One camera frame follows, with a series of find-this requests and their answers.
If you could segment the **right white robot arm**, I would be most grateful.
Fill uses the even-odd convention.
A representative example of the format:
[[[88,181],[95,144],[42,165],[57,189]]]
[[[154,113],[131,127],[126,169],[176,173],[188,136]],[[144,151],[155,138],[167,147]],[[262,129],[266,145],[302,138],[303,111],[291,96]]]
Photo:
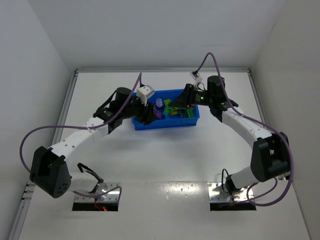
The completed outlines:
[[[229,195],[290,171],[287,136],[245,117],[238,104],[226,97],[223,78],[217,75],[208,77],[206,90],[199,90],[188,83],[182,93],[169,103],[170,107],[183,109],[197,105],[209,107],[216,119],[232,128],[252,149],[249,166],[226,177],[224,185]]]

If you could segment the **purple paw print lego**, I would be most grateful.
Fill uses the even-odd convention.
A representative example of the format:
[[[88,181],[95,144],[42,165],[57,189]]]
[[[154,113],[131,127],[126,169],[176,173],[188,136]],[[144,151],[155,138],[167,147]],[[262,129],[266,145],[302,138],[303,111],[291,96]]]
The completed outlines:
[[[157,98],[157,99],[155,100],[155,105],[156,105],[157,107],[159,107],[159,108],[163,107],[163,105],[164,105],[163,99],[162,99],[162,98]]]

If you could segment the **bright green plate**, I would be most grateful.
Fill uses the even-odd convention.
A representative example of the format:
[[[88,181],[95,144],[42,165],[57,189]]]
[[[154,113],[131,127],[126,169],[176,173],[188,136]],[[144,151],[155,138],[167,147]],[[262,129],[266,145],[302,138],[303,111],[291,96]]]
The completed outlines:
[[[164,108],[163,114],[164,115],[170,115],[169,114],[170,111],[178,111],[179,112],[179,108],[178,107],[172,107],[172,106],[166,106]]]

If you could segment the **lime yellow lego brick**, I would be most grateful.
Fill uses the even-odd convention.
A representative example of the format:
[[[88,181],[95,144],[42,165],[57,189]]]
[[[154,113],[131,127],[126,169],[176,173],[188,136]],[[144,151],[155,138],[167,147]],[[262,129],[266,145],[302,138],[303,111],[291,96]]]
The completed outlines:
[[[170,111],[170,112],[169,112],[169,115],[170,115],[171,117],[177,116],[178,114],[179,114],[179,112],[178,112],[177,110],[173,110],[173,111]]]

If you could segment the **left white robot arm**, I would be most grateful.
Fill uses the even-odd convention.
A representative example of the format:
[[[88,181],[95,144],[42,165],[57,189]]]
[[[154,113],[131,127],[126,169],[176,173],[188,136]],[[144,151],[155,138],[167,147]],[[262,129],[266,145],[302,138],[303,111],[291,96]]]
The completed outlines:
[[[78,172],[72,172],[72,162],[123,120],[135,118],[143,125],[154,122],[157,117],[154,105],[149,102],[154,93],[149,85],[142,85],[136,93],[126,87],[117,88],[79,130],[48,148],[41,146],[35,150],[30,181],[55,199],[66,192],[94,198],[104,195],[100,189],[104,180],[82,163],[77,164]]]

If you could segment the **green brick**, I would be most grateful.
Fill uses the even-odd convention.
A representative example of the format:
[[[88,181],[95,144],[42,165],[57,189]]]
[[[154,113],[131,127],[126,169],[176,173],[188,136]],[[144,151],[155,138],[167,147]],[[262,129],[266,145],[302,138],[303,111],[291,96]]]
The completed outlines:
[[[180,111],[180,116],[183,119],[195,117],[195,113],[193,109],[180,108],[179,111]]]

